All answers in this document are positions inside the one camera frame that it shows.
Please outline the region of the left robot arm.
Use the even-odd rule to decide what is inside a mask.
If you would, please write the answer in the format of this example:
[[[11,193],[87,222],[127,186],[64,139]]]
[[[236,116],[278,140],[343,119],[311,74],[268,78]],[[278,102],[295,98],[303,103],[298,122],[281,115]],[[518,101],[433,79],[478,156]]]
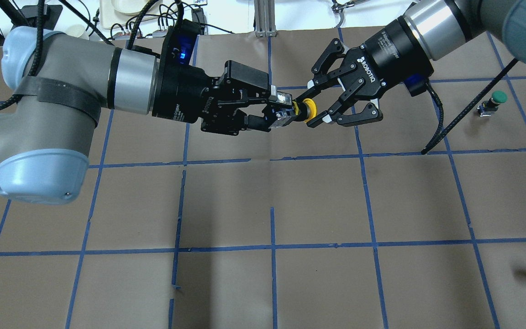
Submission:
[[[17,27],[3,46],[2,74],[17,100],[0,113],[0,196],[46,205],[73,202],[89,167],[101,110],[126,111],[177,122],[202,119],[207,133],[236,136],[286,124],[290,94],[268,74],[228,61],[221,77],[190,65],[200,29],[183,21],[162,52]]]

